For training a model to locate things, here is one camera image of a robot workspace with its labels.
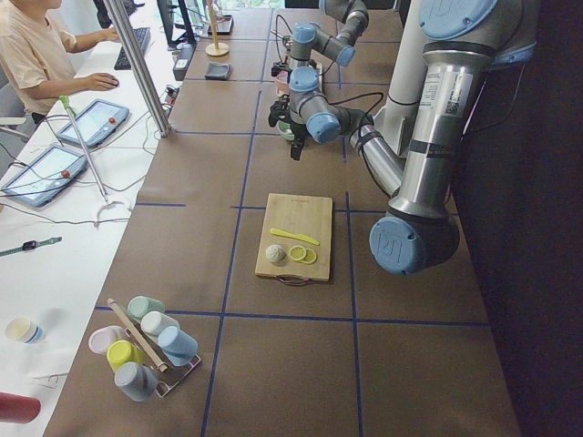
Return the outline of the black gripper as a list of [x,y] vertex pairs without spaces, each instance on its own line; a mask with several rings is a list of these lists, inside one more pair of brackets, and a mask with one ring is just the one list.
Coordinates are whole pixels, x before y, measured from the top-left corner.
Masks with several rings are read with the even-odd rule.
[[293,160],[299,160],[306,138],[306,125],[303,122],[296,122],[290,116],[286,116],[284,121],[290,125],[291,132],[294,135],[295,142],[291,143],[291,158]]
[[286,58],[286,65],[287,65],[286,70],[289,73],[291,73],[293,70],[295,70],[295,69],[297,69],[297,68],[299,68],[301,66],[312,66],[312,61],[311,61],[311,59],[309,59],[309,60],[303,60],[303,59],[298,60],[298,59],[294,59],[294,58],[288,56]]

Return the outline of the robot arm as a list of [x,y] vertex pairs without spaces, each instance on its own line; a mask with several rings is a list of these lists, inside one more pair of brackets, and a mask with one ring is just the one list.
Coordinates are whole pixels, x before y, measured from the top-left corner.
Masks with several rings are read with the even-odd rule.
[[387,193],[386,215],[369,244],[385,270],[408,275],[448,260],[459,244],[445,209],[455,155],[489,71],[526,63],[536,45],[536,1],[411,3],[386,102],[375,116],[328,100],[310,60],[319,53],[339,66],[353,59],[369,24],[362,1],[323,1],[343,24],[337,35],[313,23],[291,34],[289,102],[284,119],[298,158],[310,137],[346,137]]
[[337,35],[323,30],[314,22],[296,23],[291,33],[291,68],[308,66],[312,51],[338,66],[346,67],[353,60],[355,43],[369,25],[368,9],[361,0],[320,1],[319,8],[343,24]]

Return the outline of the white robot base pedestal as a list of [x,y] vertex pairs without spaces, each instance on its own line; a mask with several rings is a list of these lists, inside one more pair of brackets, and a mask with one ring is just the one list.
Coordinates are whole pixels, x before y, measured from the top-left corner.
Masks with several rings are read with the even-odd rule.
[[407,156],[427,72],[423,60],[427,38],[419,25],[421,5],[421,0],[410,4],[386,103],[374,117],[374,127],[401,162]]

